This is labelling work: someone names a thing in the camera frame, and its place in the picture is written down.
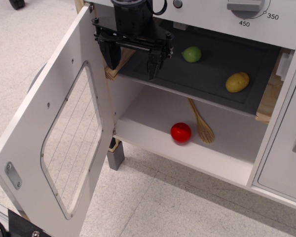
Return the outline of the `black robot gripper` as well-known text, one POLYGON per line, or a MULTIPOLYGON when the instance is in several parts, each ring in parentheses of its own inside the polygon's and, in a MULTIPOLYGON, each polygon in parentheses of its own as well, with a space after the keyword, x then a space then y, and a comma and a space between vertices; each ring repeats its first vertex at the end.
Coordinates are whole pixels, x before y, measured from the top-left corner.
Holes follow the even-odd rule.
POLYGON ((95 39, 107 66, 115 70, 121 59, 121 47, 149 52, 149 80, 154 80, 165 58, 173 54, 174 35, 158 26, 153 15, 159 16, 167 9, 164 1, 160 11, 153 10, 151 0, 113 0, 114 15, 96 17, 95 39))

